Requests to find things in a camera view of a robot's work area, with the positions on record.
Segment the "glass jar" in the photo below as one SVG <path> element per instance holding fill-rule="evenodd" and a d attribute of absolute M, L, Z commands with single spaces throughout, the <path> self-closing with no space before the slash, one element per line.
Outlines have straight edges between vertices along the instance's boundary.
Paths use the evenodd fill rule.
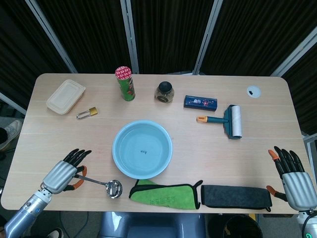
<path fill-rule="evenodd" d="M 164 81 L 160 83 L 155 91 L 155 97 L 164 103 L 171 102 L 174 97 L 174 89 L 170 82 Z"/>

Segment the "metal ladle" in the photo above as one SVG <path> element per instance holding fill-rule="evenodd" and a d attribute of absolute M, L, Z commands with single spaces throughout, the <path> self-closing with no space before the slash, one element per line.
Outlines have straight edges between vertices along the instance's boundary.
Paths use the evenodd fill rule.
<path fill-rule="evenodd" d="M 100 182 L 88 177 L 76 175 L 75 178 L 83 179 L 89 182 L 98 183 L 106 187 L 107 195 L 110 198 L 118 198 L 122 194 L 122 184 L 118 180 L 111 180 L 109 182 Z"/>

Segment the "teal handle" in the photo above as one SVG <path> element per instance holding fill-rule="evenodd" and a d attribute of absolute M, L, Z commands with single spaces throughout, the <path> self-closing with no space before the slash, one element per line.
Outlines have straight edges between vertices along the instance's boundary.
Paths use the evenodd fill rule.
<path fill-rule="evenodd" d="M 226 123 L 226 122 L 228 122 L 228 120 L 227 119 L 223 119 L 223 118 L 207 117 L 207 122 Z"/>

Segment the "black jar lid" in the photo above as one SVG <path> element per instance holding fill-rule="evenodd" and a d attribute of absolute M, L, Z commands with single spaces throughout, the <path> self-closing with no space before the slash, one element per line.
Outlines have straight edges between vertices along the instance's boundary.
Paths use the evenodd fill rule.
<path fill-rule="evenodd" d="M 170 82 L 164 81 L 159 84 L 158 89 L 161 93 L 167 94 L 172 91 L 172 85 L 170 84 Z"/>

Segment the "lint roller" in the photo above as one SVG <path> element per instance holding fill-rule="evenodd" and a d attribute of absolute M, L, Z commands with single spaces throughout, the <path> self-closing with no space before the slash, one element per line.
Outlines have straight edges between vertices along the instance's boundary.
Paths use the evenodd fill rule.
<path fill-rule="evenodd" d="M 198 116 L 196 118 L 196 121 L 223 123 L 224 131 L 228 135 L 229 139 L 242 138 L 241 107 L 240 106 L 230 105 L 227 108 L 227 110 L 224 111 L 223 118 Z"/>

